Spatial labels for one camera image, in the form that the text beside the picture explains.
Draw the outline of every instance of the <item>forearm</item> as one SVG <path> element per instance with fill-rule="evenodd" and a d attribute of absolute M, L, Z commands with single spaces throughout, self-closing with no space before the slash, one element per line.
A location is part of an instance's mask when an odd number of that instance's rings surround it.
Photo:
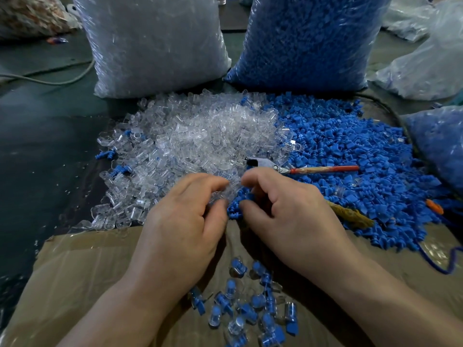
<path fill-rule="evenodd" d="M 98 299 L 58 347 L 146 347 L 164 318 L 155 302 L 144 302 L 121 281 Z"/>
<path fill-rule="evenodd" d="M 364 257 L 322 287 L 378 346 L 463 346 L 463 322 Z"/>

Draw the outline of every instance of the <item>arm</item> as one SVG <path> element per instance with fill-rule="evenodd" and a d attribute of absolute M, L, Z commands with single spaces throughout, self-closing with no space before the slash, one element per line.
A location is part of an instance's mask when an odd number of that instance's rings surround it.
<path fill-rule="evenodd" d="M 316 187 L 270 168 L 247 171 L 242 184 L 256 196 L 240 203 L 251 229 L 328 293 L 376 346 L 463 346 L 463 322 L 362 256 Z"/>
<path fill-rule="evenodd" d="M 175 304 L 205 273 L 228 216 L 226 201 L 205 214 L 228 181 L 182 178 L 150 210 L 124 277 L 106 291 L 58 347 L 146 347 Z"/>

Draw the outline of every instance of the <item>cardboard sheet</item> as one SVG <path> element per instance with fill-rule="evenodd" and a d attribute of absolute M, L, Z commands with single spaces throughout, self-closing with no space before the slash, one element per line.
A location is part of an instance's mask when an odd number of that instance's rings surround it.
<path fill-rule="evenodd" d="M 439 246 L 457 245 L 442 226 L 428 227 L 428 239 Z M 44 244 L 34 272 L 16 311 L 0 339 L 0 347 L 52 347 L 85 315 L 100 295 L 125 272 L 141 227 L 123 231 L 87 232 L 56 236 Z M 420 256 L 404 250 L 384 251 L 366 239 L 350 238 L 366 256 L 374 259 L 408 286 L 463 319 L 463 270 L 443 275 Z M 283 285 L 288 299 L 298 303 L 300 335 L 289 336 L 285 346 L 372 346 L 367 336 L 326 294 L 280 263 L 249 230 L 229 221 L 226 236 L 199 286 L 204 295 L 223 290 L 232 257 L 246 264 L 252 258 L 274 270 L 274 280 Z M 246 278 L 246 286 L 258 282 Z M 211 300 L 206 303 L 210 309 Z M 161 327 L 154 346 L 224 346 L 222 334 L 207 325 L 187 300 L 181 301 Z"/>

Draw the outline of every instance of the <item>hand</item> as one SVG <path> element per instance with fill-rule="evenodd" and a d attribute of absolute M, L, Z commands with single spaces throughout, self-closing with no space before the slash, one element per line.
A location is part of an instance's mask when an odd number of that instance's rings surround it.
<path fill-rule="evenodd" d="M 361 260 L 317 187 L 271 168 L 252 168 L 241 183 L 255 194 L 256 202 L 239 205 L 250 228 L 282 262 L 316 285 L 329 285 L 345 266 Z"/>
<path fill-rule="evenodd" d="M 196 285 L 214 257 L 228 221 L 227 204 L 218 200 L 205 215 L 206 206 L 212 192 L 227 185 L 221 177 L 189 174 L 148 214 L 123 281 L 164 315 Z"/>

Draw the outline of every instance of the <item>pile of clear plastic parts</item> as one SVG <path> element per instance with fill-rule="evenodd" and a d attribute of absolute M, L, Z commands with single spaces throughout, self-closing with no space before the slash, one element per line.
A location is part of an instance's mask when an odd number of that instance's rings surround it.
<path fill-rule="evenodd" d="M 144 223 L 148 210 L 187 173 L 222 176 L 229 187 L 213 198 L 233 199 L 246 170 L 246 157 L 271 158 L 283 165 L 293 145 L 265 93 L 158 95 L 142 99 L 98 143 L 117 153 L 113 169 L 100 173 L 107 202 L 92 208 L 93 222 L 74 228 L 109 230 Z"/>

